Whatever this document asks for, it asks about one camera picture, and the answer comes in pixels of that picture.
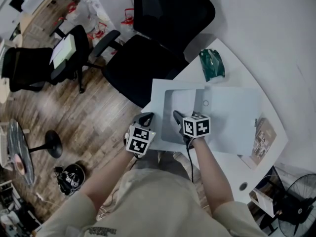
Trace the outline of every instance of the white wall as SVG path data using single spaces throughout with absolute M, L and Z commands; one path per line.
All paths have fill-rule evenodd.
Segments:
M 211 1 L 216 17 L 203 32 L 231 49 L 272 102 L 289 138 L 279 161 L 316 172 L 316 0 Z
M 19 23 L 20 13 L 9 5 L 12 0 L 4 1 L 0 0 L 0 38 L 9 39 Z

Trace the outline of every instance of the chair armrest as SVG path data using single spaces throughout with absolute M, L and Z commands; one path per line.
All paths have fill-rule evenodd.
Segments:
M 100 41 L 97 43 L 97 45 L 92 50 L 92 54 L 95 57 L 99 57 L 104 50 L 110 46 L 116 50 L 119 50 L 122 46 L 115 41 L 115 39 L 120 36 L 120 32 L 117 30 L 112 30 L 108 34 L 106 34 Z
M 67 62 L 67 60 L 63 60 L 63 62 L 59 64 L 56 69 L 53 70 L 53 72 L 50 74 L 50 79 L 52 80 L 52 82 L 54 82 L 56 79 L 58 80 L 60 74 L 63 73 L 63 71 L 67 67 Z
M 57 33 L 59 35 L 59 37 L 64 38 L 66 35 L 59 29 L 59 27 L 62 25 L 62 23 L 64 22 L 63 19 L 59 20 L 57 22 L 57 25 L 55 25 L 55 27 L 53 28 L 53 30 L 51 31 L 51 33 L 49 34 L 50 37 L 52 37 L 52 35 L 54 33 Z

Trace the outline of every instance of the chair seat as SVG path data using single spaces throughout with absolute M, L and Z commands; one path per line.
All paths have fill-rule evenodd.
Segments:
M 153 79 L 173 79 L 188 62 L 157 42 L 135 35 L 110 60 L 102 74 L 121 94 L 139 107 L 151 99 Z

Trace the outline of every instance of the green snack bag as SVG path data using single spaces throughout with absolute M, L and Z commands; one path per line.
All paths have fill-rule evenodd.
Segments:
M 212 78 L 225 77 L 225 68 L 221 56 L 216 50 L 203 49 L 199 53 L 206 81 Z

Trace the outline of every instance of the cable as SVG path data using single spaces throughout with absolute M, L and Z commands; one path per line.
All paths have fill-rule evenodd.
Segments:
M 134 156 L 135 156 L 135 158 L 138 159 L 138 160 L 141 159 L 141 158 L 140 158 L 137 154 L 135 154 L 135 153 L 134 153 Z
M 194 180 L 193 180 L 193 163 L 192 163 L 189 147 L 190 147 L 190 145 L 191 145 L 193 140 L 194 140 L 194 138 L 192 138 L 191 141 L 187 144 L 187 153 L 188 153 L 188 157 L 189 157 L 190 164 L 191 164 L 191 180 L 192 180 L 192 183 L 194 183 Z
M 106 204 L 106 205 L 102 205 L 103 207 L 109 207 L 112 205 L 113 203 L 113 197 L 114 197 L 114 194 L 118 191 L 119 189 L 116 189 L 115 191 L 113 191 L 112 193 L 112 198 L 111 198 L 111 202 L 109 204 Z
M 136 164 L 136 162 L 138 161 L 139 159 L 137 159 L 133 164 L 132 164 L 132 166 L 131 166 L 131 168 L 129 169 L 129 170 L 131 170 L 133 167 L 134 167 L 134 165 Z
M 36 196 L 37 196 L 40 200 L 42 200 L 43 202 L 51 203 L 51 204 L 57 206 L 58 208 L 60 207 L 59 205 L 57 205 L 57 204 L 55 204 L 55 203 L 52 203 L 51 201 L 45 200 L 38 192 L 36 192 L 36 194 L 34 194 L 34 195 L 36 195 Z
M 100 211 L 102 211 L 102 213 L 97 215 L 96 217 L 97 221 L 100 221 L 101 219 L 103 219 L 103 216 L 108 213 L 108 211 L 105 208 L 103 208 L 103 206 L 100 207 Z
M 274 175 L 267 175 L 267 176 L 263 177 L 262 179 L 264 179 L 264 178 L 266 178 L 266 177 L 269 177 L 269 176 L 278 176 L 278 177 L 280 177 L 279 174 L 274 174 Z

